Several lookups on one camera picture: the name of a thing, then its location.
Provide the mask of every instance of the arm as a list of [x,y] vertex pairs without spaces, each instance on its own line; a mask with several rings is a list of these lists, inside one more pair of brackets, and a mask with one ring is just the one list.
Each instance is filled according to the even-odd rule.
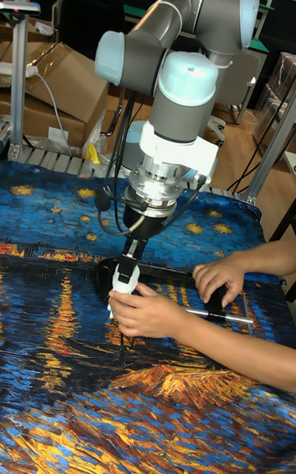
[[289,275],[296,271],[296,242],[270,242],[253,249],[238,251],[217,262],[194,267],[193,278],[204,302],[210,300],[217,287],[228,288],[222,305],[232,302],[243,288],[247,272]]
[[137,290],[142,296],[110,293],[113,314],[128,337],[172,337],[251,379],[296,393],[296,350],[225,330],[143,284]]

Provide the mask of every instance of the wrist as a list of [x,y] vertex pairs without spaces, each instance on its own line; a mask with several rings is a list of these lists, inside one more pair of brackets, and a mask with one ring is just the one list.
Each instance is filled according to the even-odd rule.
[[252,267],[252,256],[248,250],[246,251],[234,251],[229,255],[231,259],[231,263],[235,265],[235,267],[243,273],[254,271]]
[[198,322],[199,320],[196,315],[181,308],[178,321],[174,324],[171,337],[187,345],[188,334],[191,333],[192,329],[195,329],[196,321]]

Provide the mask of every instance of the yellow object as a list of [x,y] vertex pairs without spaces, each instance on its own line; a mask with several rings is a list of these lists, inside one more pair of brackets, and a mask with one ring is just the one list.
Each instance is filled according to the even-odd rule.
[[100,163],[97,151],[95,149],[95,145],[93,143],[90,143],[90,145],[87,147],[86,151],[86,159],[91,160],[93,163]]

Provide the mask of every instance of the metal grate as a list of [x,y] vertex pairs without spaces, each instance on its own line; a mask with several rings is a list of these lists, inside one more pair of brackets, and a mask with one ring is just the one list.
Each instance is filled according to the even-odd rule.
[[[95,165],[91,160],[82,160],[82,158],[70,158],[65,154],[58,154],[57,152],[47,152],[40,149],[32,149],[28,146],[23,146],[22,153],[17,159],[18,163],[26,163],[28,165],[36,165],[44,169],[53,170],[53,172],[65,172],[73,174],[81,178],[103,178],[106,174],[107,166],[98,164]],[[127,178],[127,171],[122,170],[119,173],[120,178]],[[197,187],[197,182],[193,181],[189,184],[191,189]],[[218,194],[219,196],[226,196],[227,198],[235,198],[241,200],[239,194],[232,194],[230,192],[220,190],[219,188],[208,187],[208,193]]]

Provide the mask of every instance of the blue painted canvas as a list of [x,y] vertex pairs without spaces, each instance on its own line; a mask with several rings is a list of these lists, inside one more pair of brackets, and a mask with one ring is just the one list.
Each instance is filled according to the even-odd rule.
[[[97,185],[0,164],[0,473],[294,472],[294,395],[170,339],[122,340],[94,287],[124,243],[99,228]],[[255,207],[203,193],[144,261],[191,270],[263,241]],[[151,285],[202,307],[193,287]],[[279,279],[249,274],[245,291],[254,336],[296,347]]]

